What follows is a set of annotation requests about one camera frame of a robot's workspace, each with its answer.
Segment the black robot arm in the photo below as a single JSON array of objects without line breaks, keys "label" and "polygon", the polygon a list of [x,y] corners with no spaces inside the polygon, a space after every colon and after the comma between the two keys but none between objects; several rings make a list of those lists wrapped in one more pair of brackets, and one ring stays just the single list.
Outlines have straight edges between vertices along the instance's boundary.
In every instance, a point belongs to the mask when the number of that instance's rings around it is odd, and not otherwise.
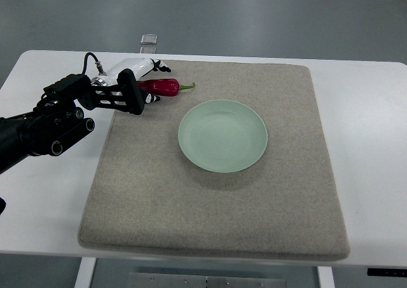
[{"label": "black robot arm", "polygon": [[28,156],[59,156],[88,134],[95,122],[85,110],[114,109],[142,114],[147,93],[137,79],[160,66],[149,58],[127,58],[98,75],[70,74],[47,86],[31,112],[1,118],[1,172]]}]

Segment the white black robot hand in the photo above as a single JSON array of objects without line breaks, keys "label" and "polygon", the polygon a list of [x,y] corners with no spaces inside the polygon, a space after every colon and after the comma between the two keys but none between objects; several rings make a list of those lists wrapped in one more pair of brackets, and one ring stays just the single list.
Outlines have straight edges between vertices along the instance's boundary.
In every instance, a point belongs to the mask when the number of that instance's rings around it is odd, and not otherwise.
[{"label": "white black robot hand", "polygon": [[[103,69],[99,60],[95,61],[95,65],[98,70],[98,75],[92,79],[93,86],[111,87],[117,85],[118,75],[124,69],[130,69],[133,72],[136,81],[140,80],[151,71],[171,71],[171,69],[161,60],[150,58],[126,58],[107,71]],[[143,103],[145,104],[160,101],[159,96],[147,93],[144,89],[141,89],[138,86],[136,89],[131,88],[129,92],[123,92],[123,90],[110,92],[97,91],[97,95],[103,97],[100,101],[102,105],[109,105],[110,107],[130,106],[134,103],[141,104],[141,100],[143,100]]]}]

